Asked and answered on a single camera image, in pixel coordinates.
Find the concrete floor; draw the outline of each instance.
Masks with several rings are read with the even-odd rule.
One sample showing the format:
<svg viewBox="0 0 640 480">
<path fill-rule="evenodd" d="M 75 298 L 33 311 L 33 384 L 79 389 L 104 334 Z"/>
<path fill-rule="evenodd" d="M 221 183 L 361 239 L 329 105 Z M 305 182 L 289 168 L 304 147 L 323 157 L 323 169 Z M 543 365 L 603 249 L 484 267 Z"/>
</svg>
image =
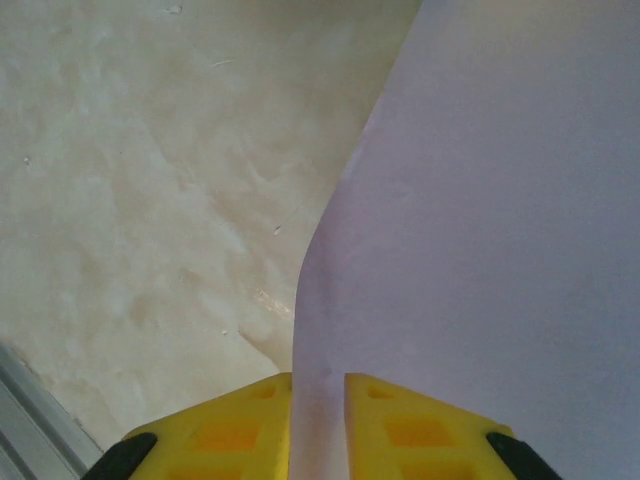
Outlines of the concrete floor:
<svg viewBox="0 0 640 480">
<path fill-rule="evenodd" d="M 0 337 L 102 447 L 291 368 L 417 0 L 0 4 Z"/>
</svg>

